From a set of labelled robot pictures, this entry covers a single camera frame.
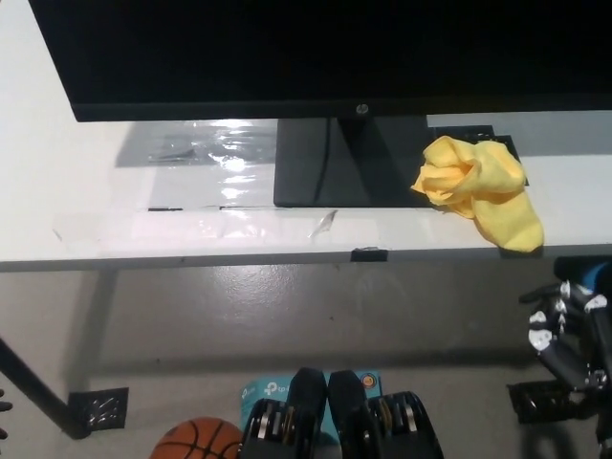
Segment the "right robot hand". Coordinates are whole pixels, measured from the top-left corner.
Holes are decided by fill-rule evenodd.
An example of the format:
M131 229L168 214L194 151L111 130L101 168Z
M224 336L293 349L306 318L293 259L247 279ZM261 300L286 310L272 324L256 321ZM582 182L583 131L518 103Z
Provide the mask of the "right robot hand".
M518 298L534 304L528 341L558 380L578 392L611 388L611 301L570 280Z

